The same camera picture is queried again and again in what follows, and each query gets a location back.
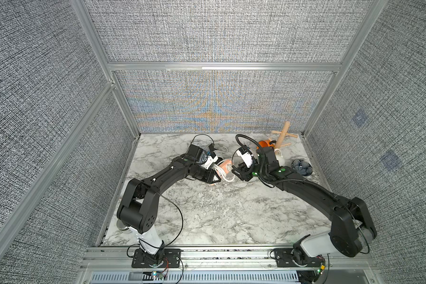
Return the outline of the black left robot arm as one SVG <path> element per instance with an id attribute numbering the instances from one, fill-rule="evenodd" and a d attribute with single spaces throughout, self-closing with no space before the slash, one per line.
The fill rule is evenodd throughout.
<path id="1" fill-rule="evenodd" d="M 207 184 L 221 181 L 214 169 L 179 156 L 157 174 L 143 180 L 132 179 L 127 184 L 117 218 L 137 234 L 138 244 L 147 254 L 155 256 L 166 246 L 155 229 L 160 198 L 172 185 L 188 176 Z"/>

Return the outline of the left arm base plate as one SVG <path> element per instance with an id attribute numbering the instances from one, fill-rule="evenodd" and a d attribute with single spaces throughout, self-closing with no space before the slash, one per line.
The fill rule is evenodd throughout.
<path id="1" fill-rule="evenodd" d="M 165 248 L 156 254 L 149 254 L 139 248 L 134 252 L 131 267 L 135 269 L 179 268 L 181 249 Z"/>

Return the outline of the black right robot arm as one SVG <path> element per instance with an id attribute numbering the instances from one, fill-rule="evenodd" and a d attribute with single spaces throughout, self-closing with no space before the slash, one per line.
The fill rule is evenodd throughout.
<path id="1" fill-rule="evenodd" d="M 242 181 L 259 178 L 269 186 L 295 195 L 330 220 L 329 231 L 306 235 L 293 245 L 291 254 L 297 266 L 306 266 L 312 259 L 330 253 L 346 257 L 370 253 L 377 231 L 366 203 L 360 198 L 336 195 L 287 166 L 267 173 L 259 165 L 249 168 L 241 163 L 233 166 L 232 172 Z"/>

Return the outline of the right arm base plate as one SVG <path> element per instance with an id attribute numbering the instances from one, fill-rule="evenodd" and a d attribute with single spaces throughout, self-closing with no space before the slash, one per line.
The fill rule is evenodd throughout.
<path id="1" fill-rule="evenodd" d="M 276 261 L 277 267 L 319 268 L 325 264 L 323 258 L 309 257 L 297 248 L 276 248 L 270 256 Z"/>

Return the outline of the pink power strip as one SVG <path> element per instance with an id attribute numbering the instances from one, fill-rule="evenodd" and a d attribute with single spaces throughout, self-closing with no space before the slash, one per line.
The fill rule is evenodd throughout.
<path id="1" fill-rule="evenodd" d="M 234 181 L 234 175 L 228 176 L 228 174 L 232 170 L 232 160 L 231 159 L 224 159 L 221 162 L 217 164 L 219 167 L 218 173 L 221 176 L 221 178 L 227 182 L 233 182 Z"/>

